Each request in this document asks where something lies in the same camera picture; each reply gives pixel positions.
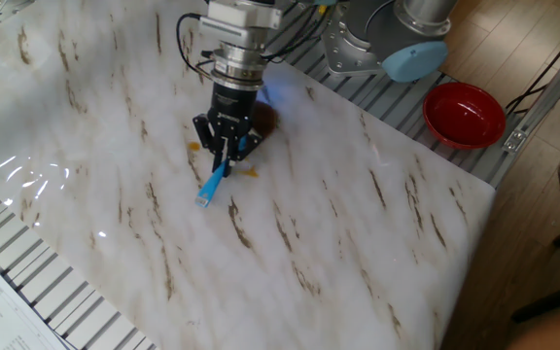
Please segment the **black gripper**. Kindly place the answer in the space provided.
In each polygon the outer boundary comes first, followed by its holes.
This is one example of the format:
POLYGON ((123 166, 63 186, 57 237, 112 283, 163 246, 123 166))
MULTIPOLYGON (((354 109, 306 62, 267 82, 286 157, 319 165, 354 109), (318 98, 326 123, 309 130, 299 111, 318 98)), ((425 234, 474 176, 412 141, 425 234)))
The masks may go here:
POLYGON ((215 83, 208 118, 205 114, 200 114, 192 119, 201 146, 214 155, 213 172, 223 162, 222 136, 234 132, 234 136, 238 138, 228 143, 226 177, 237 162, 250 155, 263 142, 260 134, 250 131, 257 95, 254 90, 238 90, 215 83))

